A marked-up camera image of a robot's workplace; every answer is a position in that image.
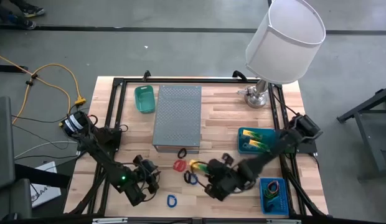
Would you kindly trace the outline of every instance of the shoe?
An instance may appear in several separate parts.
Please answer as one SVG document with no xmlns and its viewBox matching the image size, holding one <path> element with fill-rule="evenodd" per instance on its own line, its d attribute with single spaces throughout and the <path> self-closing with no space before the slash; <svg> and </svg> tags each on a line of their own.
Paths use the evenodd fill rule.
<svg viewBox="0 0 386 224">
<path fill-rule="evenodd" d="M 40 16 L 45 13 L 45 9 L 38 7 L 38 6 L 33 6 L 31 4 L 25 3 L 22 7 L 19 7 L 19 9 L 23 12 L 24 17 L 26 18 L 31 18 L 34 16 Z"/>
<path fill-rule="evenodd" d="M 32 30 L 34 29 L 37 24 L 33 21 L 30 21 L 28 19 L 25 19 L 23 17 L 20 17 L 20 16 L 15 16 L 15 15 L 9 15 L 9 21 L 15 25 L 17 25 L 18 27 L 21 27 L 23 29 L 27 29 L 27 30 Z"/>
</svg>

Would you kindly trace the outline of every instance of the concrete floor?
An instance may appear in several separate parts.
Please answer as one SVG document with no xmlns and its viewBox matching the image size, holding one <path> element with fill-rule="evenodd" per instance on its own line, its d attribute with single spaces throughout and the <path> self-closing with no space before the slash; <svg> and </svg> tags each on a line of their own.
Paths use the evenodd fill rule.
<svg viewBox="0 0 386 224">
<path fill-rule="evenodd" d="M 46 16 L 36 19 L 39 24 L 60 26 L 257 28 L 267 7 L 265 0 L 30 2 L 47 9 Z M 386 30 L 386 0 L 308 2 L 320 13 L 327 29 Z M 88 106 L 100 75 L 143 75 L 150 70 L 154 76 L 229 77 L 234 70 L 240 70 L 249 76 L 244 68 L 245 48 L 252 35 L 0 30 L 0 54 L 30 70 L 47 63 L 68 66 L 76 74 Z M 75 85 L 68 73 L 48 68 L 40 75 L 75 98 Z M 11 97 L 13 114 L 21 106 L 27 79 L 28 75 L 0 73 L 0 96 Z M 330 214 L 386 222 L 386 179 L 358 183 L 356 177 L 373 168 L 372 159 L 355 122 L 339 124 L 335 119 L 386 87 L 386 36 L 327 36 L 299 84 L 307 114 L 324 131 L 317 146 Z M 32 88 L 23 116 L 59 119 L 67 111 L 66 102 L 61 92 L 38 83 Z M 51 141 L 65 140 L 56 123 L 19 120 L 17 125 Z M 15 154 L 41 143 L 44 141 L 14 128 Z M 75 145 L 71 145 L 62 151 L 53 146 L 42 147 L 32 154 L 74 153 Z M 28 158 L 19 162 L 38 166 L 43 161 L 49 159 Z M 70 163 L 60 171 L 70 174 L 72 169 Z M 59 198 L 35 210 L 35 215 L 59 213 L 56 209 L 48 211 L 47 207 L 61 204 Z"/>
</svg>

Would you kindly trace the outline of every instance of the red object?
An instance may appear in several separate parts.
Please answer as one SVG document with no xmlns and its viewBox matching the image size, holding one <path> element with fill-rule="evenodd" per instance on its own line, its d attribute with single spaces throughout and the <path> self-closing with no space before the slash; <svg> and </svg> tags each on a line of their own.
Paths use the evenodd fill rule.
<svg viewBox="0 0 386 224">
<path fill-rule="evenodd" d="M 178 159 L 177 161 L 175 161 L 173 168 L 178 172 L 184 172 L 186 169 L 186 161 Z"/>
</svg>

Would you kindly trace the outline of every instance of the perforated metal plate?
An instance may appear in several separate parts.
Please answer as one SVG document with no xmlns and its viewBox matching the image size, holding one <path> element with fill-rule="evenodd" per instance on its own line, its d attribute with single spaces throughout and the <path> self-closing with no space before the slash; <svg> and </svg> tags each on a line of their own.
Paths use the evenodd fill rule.
<svg viewBox="0 0 386 224">
<path fill-rule="evenodd" d="M 201 86 L 161 85 L 154 146 L 200 146 Z"/>
</svg>

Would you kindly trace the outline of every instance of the white paper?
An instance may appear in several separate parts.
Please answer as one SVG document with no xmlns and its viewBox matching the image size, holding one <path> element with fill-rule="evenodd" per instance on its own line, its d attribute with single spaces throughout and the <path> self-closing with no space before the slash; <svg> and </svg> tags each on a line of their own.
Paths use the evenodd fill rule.
<svg viewBox="0 0 386 224">
<path fill-rule="evenodd" d="M 42 166 L 36 167 L 36 169 L 39 170 L 46 170 L 47 172 L 53 172 L 57 173 L 55 162 L 49 162 Z M 52 200 L 53 198 L 61 196 L 60 188 L 58 187 L 51 187 L 51 186 L 45 186 L 40 184 L 32 184 L 35 189 L 38 192 L 38 199 L 37 199 L 37 193 L 35 192 L 34 188 L 30 186 L 31 191 L 31 203 L 32 207 L 35 208 L 36 206 L 43 204 L 45 202 L 48 202 L 49 200 Z"/>
</svg>

